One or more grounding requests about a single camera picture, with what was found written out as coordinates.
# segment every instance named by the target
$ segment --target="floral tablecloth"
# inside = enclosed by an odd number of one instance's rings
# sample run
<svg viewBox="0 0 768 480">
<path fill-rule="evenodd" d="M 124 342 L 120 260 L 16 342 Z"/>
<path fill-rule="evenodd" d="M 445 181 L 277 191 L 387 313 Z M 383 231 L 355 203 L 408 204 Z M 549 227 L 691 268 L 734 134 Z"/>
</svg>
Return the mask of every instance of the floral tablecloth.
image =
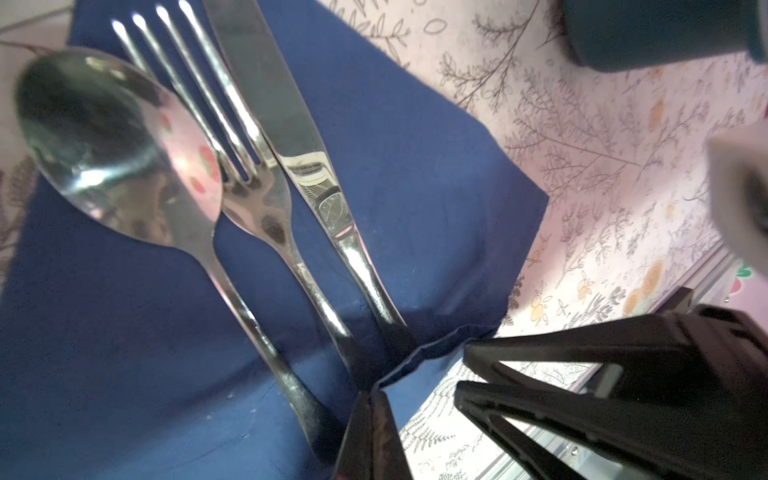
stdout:
<svg viewBox="0 0 768 480">
<path fill-rule="evenodd" d="M 323 0 L 393 61 L 477 117 L 550 205 L 500 336 L 644 312 L 719 239 L 704 141 L 762 117 L 768 69 L 747 56 L 598 74 L 568 60 L 545 0 Z M 0 281 L 35 174 L 12 116 L 13 79 L 63 45 L 67 15 L 0 35 Z M 584 365 L 525 363 L 570 385 Z M 477 478 L 500 450 L 452 407 L 457 364 L 401 430 L 418 479 Z"/>
</svg>

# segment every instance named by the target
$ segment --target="stainless steel cutlery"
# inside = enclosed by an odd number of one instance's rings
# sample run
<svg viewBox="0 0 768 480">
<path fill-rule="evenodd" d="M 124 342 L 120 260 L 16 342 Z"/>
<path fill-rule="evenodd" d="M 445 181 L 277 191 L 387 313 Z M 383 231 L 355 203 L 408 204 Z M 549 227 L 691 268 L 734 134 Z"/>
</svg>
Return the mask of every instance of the stainless steel cutlery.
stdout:
<svg viewBox="0 0 768 480">
<path fill-rule="evenodd" d="M 360 390 L 369 390 L 377 380 L 375 366 L 371 363 L 369 357 L 364 355 L 349 328 L 331 307 L 331 304 L 323 295 L 323 292 L 304 263 L 299 250 L 296 248 L 290 222 L 291 198 L 288 183 L 270 147 L 264 140 L 263 135 L 260 134 L 259 128 L 253 122 L 253 119 L 250 116 L 238 114 L 237 120 L 241 127 L 249 132 L 247 142 L 256 151 L 261 159 L 261 163 L 257 163 L 251 157 L 246 148 L 246 142 L 240 139 L 235 127 L 225 115 L 211 86 L 203 76 L 187 43 L 182 38 L 167 10 L 162 6 L 157 6 L 156 12 L 183 59 L 184 65 L 182 68 L 186 67 L 194 79 L 194 86 L 192 88 L 197 88 L 204 96 L 208 108 L 214 113 L 219 127 L 224 132 L 226 142 L 233 152 L 233 157 L 229 157 L 227 152 L 221 147 L 221 143 L 218 141 L 211 126 L 207 123 L 200 106 L 190 94 L 190 87 L 186 86 L 182 81 L 177 66 L 170 62 L 166 49 L 148 27 L 144 17 L 139 14 L 133 14 L 132 22 L 141 33 L 145 43 L 167 73 L 176 92 L 179 93 L 179 96 L 189 107 L 193 116 L 202 125 L 209 142 L 215 145 L 214 149 L 217 151 L 216 157 L 218 162 L 227 174 L 227 179 L 223 182 L 224 213 L 242 230 L 268 243 L 283 258 L 315 306 L 315 310 L 330 334 L 331 340 L 349 374 L 352 376 L 356 387 Z M 125 26 L 115 20 L 112 22 L 112 28 L 117 33 L 125 51 L 131 56 L 134 64 L 145 70 L 148 74 L 152 74 L 149 64 L 139 52 Z M 226 81 L 228 73 L 225 69 L 222 69 L 220 75 Z M 233 160 L 245 172 L 245 176 L 237 170 Z"/>
<path fill-rule="evenodd" d="M 259 5 L 255 0 L 203 0 L 203 4 L 233 78 L 222 81 L 224 91 L 234 99 L 236 111 L 258 119 L 275 157 L 364 293 L 390 356 L 402 361 L 417 347 L 416 341 L 373 266 L 323 139 Z M 215 44 L 190 4 L 180 0 L 179 6 L 219 76 L 227 67 L 218 59 Z"/>
<path fill-rule="evenodd" d="M 119 233 L 189 253 L 208 273 L 299 419 L 333 462 L 343 427 L 278 353 L 214 252 L 221 175 L 177 97 L 131 65 L 70 49 L 33 61 L 15 92 L 39 170 L 71 204 Z"/>
</svg>

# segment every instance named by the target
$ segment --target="folded napkin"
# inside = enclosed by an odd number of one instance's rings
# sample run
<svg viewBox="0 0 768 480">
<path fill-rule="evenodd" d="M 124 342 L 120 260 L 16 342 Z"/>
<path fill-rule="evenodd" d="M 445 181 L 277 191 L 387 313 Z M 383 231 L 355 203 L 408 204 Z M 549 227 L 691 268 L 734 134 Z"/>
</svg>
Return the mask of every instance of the folded napkin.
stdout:
<svg viewBox="0 0 768 480">
<path fill-rule="evenodd" d="M 166 38 L 154 4 L 80 0 L 70 43 L 125 57 L 110 19 L 141 43 L 134 11 Z M 459 346 L 498 326 L 547 197 L 482 125 L 321 5 L 260 4 L 373 262 L 426 346 L 389 364 L 362 294 L 294 191 L 299 249 L 377 361 L 402 427 Z M 166 6 L 190 38 L 175 2 Z M 352 383 L 290 271 L 224 217 L 216 248 L 278 349 L 346 421 Z M 96 224 L 43 179 L 0 303 L 0 365 L 3 478 L 329 474 L 194 260 Z"/>
</svg>

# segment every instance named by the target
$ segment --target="pink surface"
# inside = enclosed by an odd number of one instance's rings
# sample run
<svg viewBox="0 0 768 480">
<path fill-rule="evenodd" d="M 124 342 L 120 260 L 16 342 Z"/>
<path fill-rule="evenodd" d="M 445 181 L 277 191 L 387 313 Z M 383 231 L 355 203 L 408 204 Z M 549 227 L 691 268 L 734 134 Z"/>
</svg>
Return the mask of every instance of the pink surface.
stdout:
<svg viewBox="0 0 768 480">
<path fill-rule="evenodd" d="M 743 310 L 768 330 L 768 278 L 744 264 L 730 291 L 728 308 Z"/>
</svg>

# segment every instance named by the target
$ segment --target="knife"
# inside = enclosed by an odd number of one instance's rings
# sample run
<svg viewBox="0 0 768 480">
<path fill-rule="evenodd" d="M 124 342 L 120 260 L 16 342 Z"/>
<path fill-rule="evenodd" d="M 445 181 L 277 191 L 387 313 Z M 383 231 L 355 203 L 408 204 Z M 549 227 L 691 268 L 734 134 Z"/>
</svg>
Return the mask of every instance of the knife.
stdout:
<svg viewBox="0 0 768 480">
<path fill-rule="evenodd" d="M 400 363 L 418 344 L 373 266 L 323 139 L 259 5 L 255 0 L 203 0 L 203 5 L 237 84 L 225 93 L 239 98 L 238 116 L 251 117 L 250 128 L 260 130 L 314 212 L 362 290 L 392 360 Z M 256 131 L 247 134 L 259 137 Z"/>
</svg>

